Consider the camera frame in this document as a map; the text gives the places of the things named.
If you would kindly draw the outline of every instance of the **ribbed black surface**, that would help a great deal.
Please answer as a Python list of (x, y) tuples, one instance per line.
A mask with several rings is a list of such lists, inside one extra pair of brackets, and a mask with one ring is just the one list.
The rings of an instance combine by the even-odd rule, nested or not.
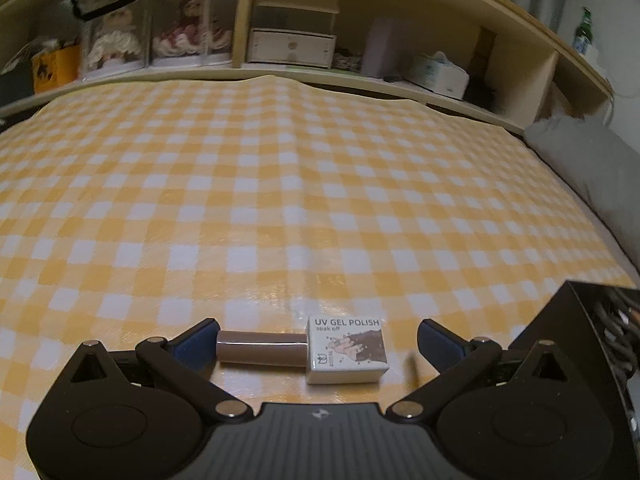
[(376, 404), (264, 404), (251, 422), (217, 429), (175, 480), (463, 480), (418, 426)]

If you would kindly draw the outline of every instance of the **brown cylindrical cap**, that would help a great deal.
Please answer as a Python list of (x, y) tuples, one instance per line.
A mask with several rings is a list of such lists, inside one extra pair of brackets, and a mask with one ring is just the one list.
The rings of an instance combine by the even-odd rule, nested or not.
[(306, 334), (221, 330), (216, 356), (223, 363), (306, 368)]

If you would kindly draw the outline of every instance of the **white tissue box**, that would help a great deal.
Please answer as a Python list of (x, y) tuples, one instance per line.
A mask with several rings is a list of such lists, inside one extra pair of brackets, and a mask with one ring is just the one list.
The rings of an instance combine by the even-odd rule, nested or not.
[(311, 316), (306, 333), (309, 384), (374, 383), (389, 368), (375, 317)]
[(454, 99), (462, 99), (469, 83), (469, 74), (437, 52), (433, 56), (414, 58), (405, 79), (432, 92)]

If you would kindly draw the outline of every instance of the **yellow checkered tablecloth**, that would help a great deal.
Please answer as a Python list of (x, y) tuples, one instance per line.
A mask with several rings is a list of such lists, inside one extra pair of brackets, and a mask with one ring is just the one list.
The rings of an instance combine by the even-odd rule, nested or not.
[(261, 400), (379, 400), (434, 371), (418, 322), (507, 344), (567, 278), (630, 285), (554, 177), (496, 126), (265, 76), (126, 83), (0, 136), (0, 478), (77, 345), (130, 349), (205, 317), (302, 330), (385, 323), (379, 385), (218, 366)]

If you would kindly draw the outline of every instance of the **green bottle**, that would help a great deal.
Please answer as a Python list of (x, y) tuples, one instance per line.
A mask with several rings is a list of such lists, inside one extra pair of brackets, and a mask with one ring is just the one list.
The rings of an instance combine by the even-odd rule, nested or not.
[(575, 29), (574, 49), (580, 54), (586, 54), (590, 44), (593, 43), (593, 32), (591, 31), (591, 11), (583, 7), (584, 14), (578, 28)]

